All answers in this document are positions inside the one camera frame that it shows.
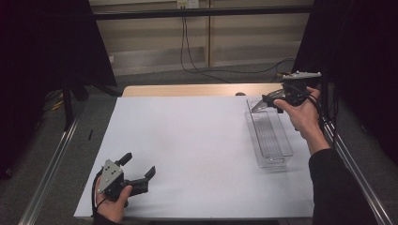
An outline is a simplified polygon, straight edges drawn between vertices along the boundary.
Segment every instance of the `person's left hand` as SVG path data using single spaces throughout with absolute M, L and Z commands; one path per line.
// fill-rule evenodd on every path
M 97 180 L 96 190 L 98 190 L 100 186 L 100 179 L 101 177 Z M 96 203 L 99 205 L 97 212 L 115 223 L 121 223 L 123 220 L 124 206 L 130 196 L 131 190 L 132 186 L 124 187 L 116 202 L 105 200 L 106 195 L 103 192 L 101 194 L 96 193 Z

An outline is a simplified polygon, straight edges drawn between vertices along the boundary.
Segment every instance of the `black sleeve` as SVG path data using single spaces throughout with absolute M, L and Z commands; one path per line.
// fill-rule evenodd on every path
M 111 220 L 109 220 L 108 218 L 104 217 L 103 215 L 97 212 L 94 214 L 93 218 L 94 218 L 93 225 L 122 225 L 120 223 L 112 222 Z
M 357 180 L 335 150 L 316 152 L 309 165 L 314 184 L 313 224 L 377 224 Z

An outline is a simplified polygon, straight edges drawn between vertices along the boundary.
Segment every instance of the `electrical outlet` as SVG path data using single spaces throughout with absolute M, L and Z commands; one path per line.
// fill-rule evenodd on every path
M 199 0 L 188 0 L 188 8 L 199 8 Z
M 188 0 L 177 0 L 176 8 L 178 9 L 188 8 Z

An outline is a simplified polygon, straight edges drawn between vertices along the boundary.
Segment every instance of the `clear plastic container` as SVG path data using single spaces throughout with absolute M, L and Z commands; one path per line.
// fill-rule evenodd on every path
M 292 147 L 276 109 L 265 105 L 252 112 L 260 100 L 248 99 L 249 111 L 246 113 L 257 164 L 260 168 L 285 169 L 287 161 L 293 156 Z

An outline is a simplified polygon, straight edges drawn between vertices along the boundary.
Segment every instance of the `white paper sheet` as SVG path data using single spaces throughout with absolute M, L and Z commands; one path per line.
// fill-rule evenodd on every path
M 122 97 L 117 100 L 75 217 L 92 215 L 90 192 L 106 159 L 132 153 L 126 179 L 156 166 L 149 192 L 129 199 L 126 218 L 302 218 L 314 210 L 306 142 L 286 114 L 294 156 L 286 172 L 257 166 L 244 113 L 249 97 Z

